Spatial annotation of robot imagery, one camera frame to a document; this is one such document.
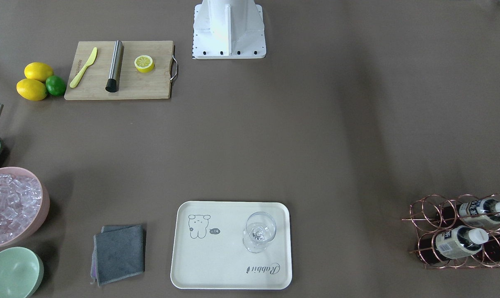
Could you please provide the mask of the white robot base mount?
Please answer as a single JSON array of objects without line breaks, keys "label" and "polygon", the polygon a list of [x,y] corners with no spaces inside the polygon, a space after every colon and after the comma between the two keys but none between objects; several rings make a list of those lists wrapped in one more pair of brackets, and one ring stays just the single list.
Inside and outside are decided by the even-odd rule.
[{"label": "white robot base mount", "polygon": [[203,0],[194,7],[193,59],[261,59],[263,8],[253,0]]}]

